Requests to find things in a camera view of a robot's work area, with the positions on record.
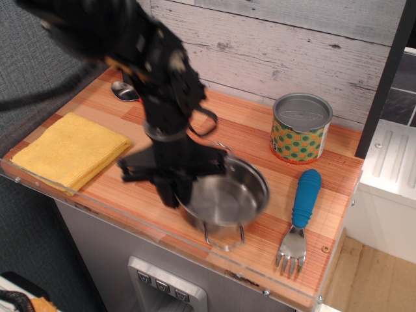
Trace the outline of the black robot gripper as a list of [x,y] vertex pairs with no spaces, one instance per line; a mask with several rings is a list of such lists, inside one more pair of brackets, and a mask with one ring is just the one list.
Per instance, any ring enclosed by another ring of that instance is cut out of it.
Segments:
[[[154,140],[146,149],[121,158],[118,166],[124,181],[153,181],[162,203],[177,208],[179,203],[189,204],[192,178],[225,172],[227,155],[223,149],[201,145],[191,138]],[[175,184],[169,179],[174,177],[179,177]]]

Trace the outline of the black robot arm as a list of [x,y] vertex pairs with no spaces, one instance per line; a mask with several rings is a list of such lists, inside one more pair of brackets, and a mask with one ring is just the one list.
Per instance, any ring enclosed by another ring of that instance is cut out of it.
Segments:
[[142,100],[146,149],[119,160],[123,180],[153,183],[169,207],[187,205],[197,178],[225,172],[226,153],[189,137],[205,87],[182,41],[136,1],[18,1],[57,45],[122,70]]

